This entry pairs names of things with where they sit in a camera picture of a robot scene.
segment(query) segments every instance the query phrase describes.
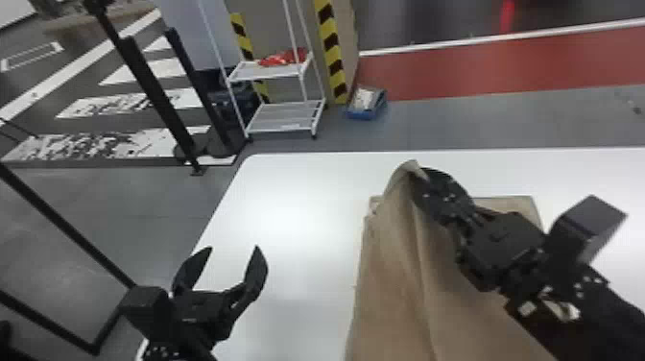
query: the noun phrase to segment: white wire shelf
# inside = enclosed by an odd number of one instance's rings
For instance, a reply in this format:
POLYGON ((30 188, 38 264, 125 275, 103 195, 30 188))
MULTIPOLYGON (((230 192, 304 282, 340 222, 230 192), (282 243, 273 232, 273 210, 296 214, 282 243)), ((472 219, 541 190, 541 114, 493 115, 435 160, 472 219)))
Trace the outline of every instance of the white wire shelf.
POLYGON ((309 52, 304 62, 278 66, 262 66, 257 61, 241 61, 228 76, 228 82, 232 84, 262 79, 300 77, 313 58, 314 55, 309 52))
POLYGON ((325 99, 306 102, 262 104, 247 126, 248 133, 311 131, 316 135, 325 99))

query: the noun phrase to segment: beige cloth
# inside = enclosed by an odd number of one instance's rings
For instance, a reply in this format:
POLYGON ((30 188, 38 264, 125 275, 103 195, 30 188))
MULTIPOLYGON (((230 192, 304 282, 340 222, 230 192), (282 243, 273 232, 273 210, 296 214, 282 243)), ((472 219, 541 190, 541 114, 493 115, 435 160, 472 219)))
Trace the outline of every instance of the beige cloth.
MULTIPOLYGON (((501 296, 478 292, 461 274, 447 232, 410 197, 411 172, 425 177, 415 161, 401 165, 370 205, 346 360, 553 360, 507 315, 501 296)), ((527 198, 484 206, 521 210, 539 224, 527 198)))

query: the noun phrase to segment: gray floor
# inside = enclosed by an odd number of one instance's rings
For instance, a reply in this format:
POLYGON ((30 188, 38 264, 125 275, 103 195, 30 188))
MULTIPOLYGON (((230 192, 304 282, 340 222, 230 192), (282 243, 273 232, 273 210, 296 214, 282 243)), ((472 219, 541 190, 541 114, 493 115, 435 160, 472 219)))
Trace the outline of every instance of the gray floor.
MULTIPOLYGON (((396 102, 371 122, 347 120, 333 108, 318 140, 306 134, 256 137, 235 166, 211 168, 202 178, 180 167, 16 173, 137 282, 167 286, 252 154, 645 145, 645 116, 634 111, 639 105, 645 106, 645 85, 396 102)), ((79 331, 91 334, 103 320, 92 315, 105 315, 122 290, 4 185, 0 202, 0 229, 8 234, 0 240, 2 287, 66 325, 88 324, 79 331), (26 283, 16 281, 28 272, 26 283), (69 280, 76 273, 87 277, 69 280), (99 297, 105 301, 93 301, 99 297)), ((94 359, 5 313, 0 318, 19 325, 17 346, 34 356, 94 359)), ((139 342, 122 322, 96 359, 131 360, 139 342)))

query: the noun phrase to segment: hazard stripe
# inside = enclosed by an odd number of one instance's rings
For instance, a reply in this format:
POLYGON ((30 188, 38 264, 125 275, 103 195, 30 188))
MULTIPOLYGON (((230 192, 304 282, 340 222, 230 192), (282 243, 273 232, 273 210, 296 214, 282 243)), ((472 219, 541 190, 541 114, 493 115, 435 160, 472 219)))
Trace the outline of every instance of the hazard stripe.
POLYGON ((318 15, 319 36, 324 49, 324 62, 327 65, 329 87, 334 95, 334 102, 336 104, 346 104, 349 97, 349 88, 346 83, 334 8, 329 0, 314 0, 314 9, 316 9, 316 14, 318 15))
MULTIPOLYGON (((255 59, 253 55, 253 47, 251 46, 251 39, 247 35, 247 29, 244 25, 244 19, 242 19, 242 14, 239 12, 234 12, 230 15, 230 24, 233 27, 233 32, 237 35, 237 43, 240 45, 240 51, 242 52, 242 57, 245 60, 251 61, 255 59)), ((257 93, 257 96, 262 98, 264 103, 270 103, 271 99, 269 98, 269 89, 264 82, 253 82, 253 88, 257 93)))

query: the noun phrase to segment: wall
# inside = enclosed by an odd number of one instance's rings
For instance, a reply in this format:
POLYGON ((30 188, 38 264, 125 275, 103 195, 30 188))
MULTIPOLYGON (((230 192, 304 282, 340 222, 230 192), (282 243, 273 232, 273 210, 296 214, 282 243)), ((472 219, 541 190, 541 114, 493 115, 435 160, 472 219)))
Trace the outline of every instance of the wall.
MULTIPOLYGON (((197 0, 152 0, 161 10, 166 25, 174 27, 181 36, 190 60, 197 70, 219 68, 215 52, 202 22, 197 0)), ((240 61, 240 50, 230 25, 230 15, 224 0, 203 0, 210 27, 225 66, 240 61)))
POLYGON ((34 13, 27 0, 0 0, 0 28, 34 13))

